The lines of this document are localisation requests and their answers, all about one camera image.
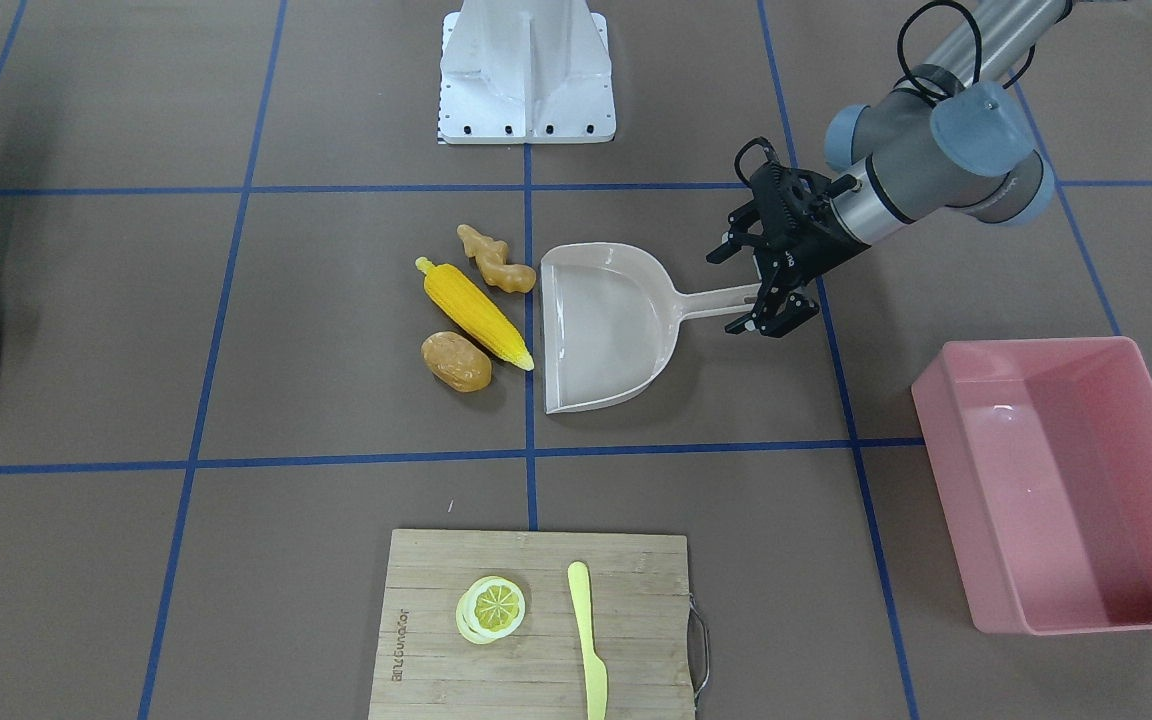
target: brown potato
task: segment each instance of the brown potato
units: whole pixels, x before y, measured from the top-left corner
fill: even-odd
[[[456,236],[465,245],[465,257],[473,258],[488,286],[503,291],[531,291],[536,287],[536,270],[528,265],[509,265],[509,245],[471,228],[458,225]]]
[[[457,333],[440,332],[425,338],[420,356],[429,372],[456,392],[475,392],[492,382],[492,359]]]

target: white bracket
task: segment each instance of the white bracket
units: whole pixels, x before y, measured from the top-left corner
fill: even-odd
[[[452,145],[616,135],[607,20],[585,0],[465,0],[444,20],[438,138]]]

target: knife handle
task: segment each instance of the knife handle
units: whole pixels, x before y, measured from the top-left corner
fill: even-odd
[[[590,601],[588,564],[577,560],[567,566],[567,588],[573,593],[581,652],[594,653],[594,607]]]

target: yellow corn cob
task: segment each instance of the yellow corn cob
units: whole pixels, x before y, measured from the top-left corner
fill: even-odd
[[[456,265],[435,265],[429,258],[417,258],[416,266],[425,273],[425,295],[475,340],[506,363],[524,370],[536,366],[518,329]]]

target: gray robot arm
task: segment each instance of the gray robot arm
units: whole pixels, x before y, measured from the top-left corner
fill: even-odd
[[[728,217],[708,263],[755,252],[760,290],[753,309],[727,332],[782,338],[819,306],[801,288],[938,209],[985,223],[1023,223],[1041,213],[1055,176],[1036,150],[1023,109],[996,78],[1005,76],[1070,13],[1074,0],[982,0],[929,59],[905,74],[877,106],[852,105],[826,132],[826,158],[841,176],[785,167],[764,138],[736,156],[736,174],[755,198]],[[749,177],[746,151],[765,161]]]

